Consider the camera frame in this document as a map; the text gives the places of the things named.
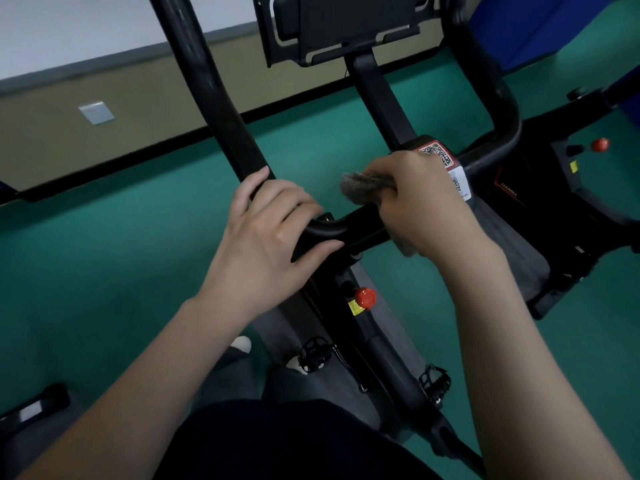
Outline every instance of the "person's left hand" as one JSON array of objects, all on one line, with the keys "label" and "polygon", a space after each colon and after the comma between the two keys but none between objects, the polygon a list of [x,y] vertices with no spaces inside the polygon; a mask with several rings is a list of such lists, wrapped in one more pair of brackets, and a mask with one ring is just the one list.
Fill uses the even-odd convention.
[{"label": "person's left hand", "polygon": [[324,241],[291,262],[300,234],[323,208],[286,180],[265,182],[250,205],[250,195],[268,176],[265,167],[237,188],[222,241],[196,296],[233,310],[245,324],[300,290],[329,254],[344,245]]}]

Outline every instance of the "red and white sticker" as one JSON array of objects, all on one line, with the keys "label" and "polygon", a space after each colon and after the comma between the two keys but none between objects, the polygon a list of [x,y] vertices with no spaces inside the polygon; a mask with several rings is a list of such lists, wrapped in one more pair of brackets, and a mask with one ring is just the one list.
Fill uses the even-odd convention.
[{"label": "red and white sticker", "polygon": [[460,163],[446,149],[446,147],[441,144],[441,142],[434,140],[416,149],[416,152],[435,153],[437,156],[439,156],[442,159],[444,167],[448,170],[453,184],[458,189],[460,196],[465,201],[471,198],[471,188],[469,187],[469,182],[467,181],[465,169],[460,166]]}]

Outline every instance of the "gray pants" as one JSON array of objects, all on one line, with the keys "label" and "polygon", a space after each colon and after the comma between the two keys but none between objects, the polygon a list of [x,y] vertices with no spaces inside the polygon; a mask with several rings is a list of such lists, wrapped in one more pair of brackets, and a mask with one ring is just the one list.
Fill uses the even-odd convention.
[{"label": "gray pants", "polygon": [[249,354],[233,347],[220,357],[193,398],[191,412],[233,399],[262,399],[273,404],[325,399],[313,380],[298,371],[276,367],[268,372],[262,395],[253,379]]}]

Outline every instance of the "white shoe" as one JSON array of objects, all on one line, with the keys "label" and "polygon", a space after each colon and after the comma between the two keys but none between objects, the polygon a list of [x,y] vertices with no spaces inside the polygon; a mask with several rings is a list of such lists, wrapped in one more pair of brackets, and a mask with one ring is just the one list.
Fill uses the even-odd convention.
[{"label": "white shoe", "polygon": [[300,372],[300,374],[303,374],[306,376],[308,372],[304,370],[300,365],[300,361],[298,360],[299,358],[300,358],[299,355],[296,355],[295,357],[293,357],[290,361],[287,362],[286,368],[292,369],[293,371]]},{"label": "white shoe", "polygon": [[235,349],[240,350],[240,352],[248,354],[249,352],[251,352],[251,339],[245,335],[241,335],[240,337],[236,337],[236,339],[231,342],[231,346]]}]

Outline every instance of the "yellow label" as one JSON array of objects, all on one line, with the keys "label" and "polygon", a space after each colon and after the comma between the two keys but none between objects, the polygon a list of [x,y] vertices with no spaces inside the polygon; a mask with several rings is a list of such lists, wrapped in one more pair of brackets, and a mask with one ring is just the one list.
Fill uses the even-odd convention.
[{"label": "yellow label", "polygon": [[361,313],[363,313],[363,311],[365,310],[363,307],[359,306],[359,305],[356,303],[356,300],[354,300],[354,299],[352,299],[352,300],[349,302],[349,308],[351,309],[351,313],[353,313],[353,316],[356,316],[356,315],[358,315],[358,314],[361,314]]}]

